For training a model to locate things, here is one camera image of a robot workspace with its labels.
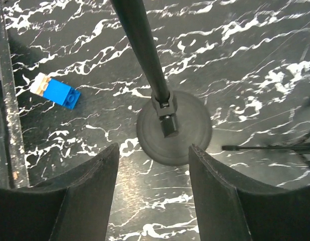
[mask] floor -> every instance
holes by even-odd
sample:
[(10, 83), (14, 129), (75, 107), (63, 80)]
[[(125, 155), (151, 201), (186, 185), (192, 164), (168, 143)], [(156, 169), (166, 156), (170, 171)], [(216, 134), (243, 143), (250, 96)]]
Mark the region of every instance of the floor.
[[(170, 86), (211, 113), (207, 152), (271, 185), (309, 185), (310, 169), (296, 155), (221, 146), (292, 141), (310, 129), (310, 0), (144, 4)], [(188, 167), (160, 165), (138, 144), (136, 118), (150, 88), (110, 2), (5, 6), (30, 183), (118, 142), (106, 240), (200, 240)], [(82, 93), (74, 110), (29, 92), (39, 72)]]

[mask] stand base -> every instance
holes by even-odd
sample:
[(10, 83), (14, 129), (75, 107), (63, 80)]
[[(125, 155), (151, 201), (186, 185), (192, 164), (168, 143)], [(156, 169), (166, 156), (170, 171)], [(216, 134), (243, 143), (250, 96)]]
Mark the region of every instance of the stand base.
[(181, 91), (174, 91), (174, 95), (178, 103), (177, 136), (164, 138), (151, 100), (139, 112), (136, 130), (140, 146), (150, 158), (167, 166), (182, 166), (189, 162), (190, 145), (203, 150), (208, 147), (212, 124), (207, 108), (195, 96)]

